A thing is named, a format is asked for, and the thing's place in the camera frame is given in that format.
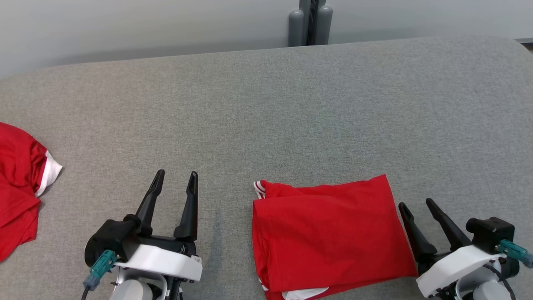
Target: red cloth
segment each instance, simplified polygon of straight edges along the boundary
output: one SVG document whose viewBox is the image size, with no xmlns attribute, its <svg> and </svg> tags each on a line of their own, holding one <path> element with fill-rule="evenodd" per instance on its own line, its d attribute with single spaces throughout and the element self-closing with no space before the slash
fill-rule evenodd
<svg viewBox="0 0 533 300">
<path fill-rule="evenodd" d="M 44 178 L 47 161 L 46 148 L 31 135 L 0 122 L 0 262 L 18 245 L 35 239 L 40 204 L 36 193 L 61 170 L 51 158 Z"/>
<path fill-rule="evenodd" d="M 317 299 L 417 276 L 385 175 L 317 187 L 255 184 L 255 267 L 268 300 L 281 292 L 329 287 Z"/>
</svg>

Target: crumpled red cloth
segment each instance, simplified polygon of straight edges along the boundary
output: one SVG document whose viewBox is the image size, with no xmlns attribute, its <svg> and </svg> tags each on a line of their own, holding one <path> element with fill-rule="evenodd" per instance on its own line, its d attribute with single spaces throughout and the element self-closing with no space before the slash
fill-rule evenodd
<svg viewBox="0 0 533 300">
<path fill-rule="evenodd" d="M 328 287 L 317 299 L 399 277 L 416 277 L 413 255 L 385 175 L 340 185 L 257 181 L 252 236 L 268 300 Z"/>
<path fill-rule="evenodd" d="M 31 135 L 0 122 L 0 262 L 37 235 L 40 196 L 62 166 Z"/>
</svg>

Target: robotic arm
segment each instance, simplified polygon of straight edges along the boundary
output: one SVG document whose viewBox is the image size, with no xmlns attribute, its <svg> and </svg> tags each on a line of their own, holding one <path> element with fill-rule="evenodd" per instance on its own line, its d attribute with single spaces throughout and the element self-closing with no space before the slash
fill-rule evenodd
<svg viewBox="0 0 533 300">
<path fill-rule="evenodd" d="M 89 239 L 85 263 L 91 275 L 84 281 L 85 299 L 106 272 L 116 274 L 110 300 L 177 300 L 182 282 L 199 281 L 201 258 L 196 256 L 198 231 L 198 174 L 192 172 L 187 201 L 173 237 L 152 235 L 152 217 L 165 171 L 156 173 L 135 215 L 107 220 Z"/>
<path fill-rule="evenodd" d="M 516 300 L 507 279 L 518 274 L 519 261 L 532 268 L 533 256 L 512 243 L 514 225 L 496 217 L 471 218 L 466 223 L 466 229 L 474 234 L 471 241 L 432 199 L 427 199 L 426 204 L 450 242 L 448 252 L 438 254 L 416 226 L 407 206 L 399 204 L 407 237 L 418 262 L 416 281 L 424 297 Z"/>
</svg>

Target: folded shirt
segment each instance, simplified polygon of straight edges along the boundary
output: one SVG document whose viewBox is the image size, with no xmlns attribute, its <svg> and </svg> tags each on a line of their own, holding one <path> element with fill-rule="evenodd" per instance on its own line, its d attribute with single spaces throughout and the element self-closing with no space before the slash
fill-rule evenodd
<svg viewBox="0 0 533 300">
<path fill-rule="evenodd" d="M 254 259 L 268 300 L 417 276 L 385 175 L 316 187 L 261 180 L 254 188 Z"/>
<path fill-rule="evenodd" d="M 35 239 L 39 197 L 62 166 L 21 129 L 0 122 L 0 262 Z"/>
</svg>

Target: red garment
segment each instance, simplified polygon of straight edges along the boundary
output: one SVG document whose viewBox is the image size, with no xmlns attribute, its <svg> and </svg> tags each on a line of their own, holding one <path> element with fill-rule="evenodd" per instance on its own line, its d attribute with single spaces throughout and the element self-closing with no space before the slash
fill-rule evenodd
<svg viewBox="0 0 533 300">
<path fill-rule="evenodd" d="M 0 122 L 0 262 L 35 239 L 37 196 L 61 168 L 31 135 Z"/>
<path fill-rule="evenodd" d="M 317 299 L 417 276 L 385 175 L 341 185 L 254 184 L 255 267 L 268 300 L 329 287 Z"/>
</svg>

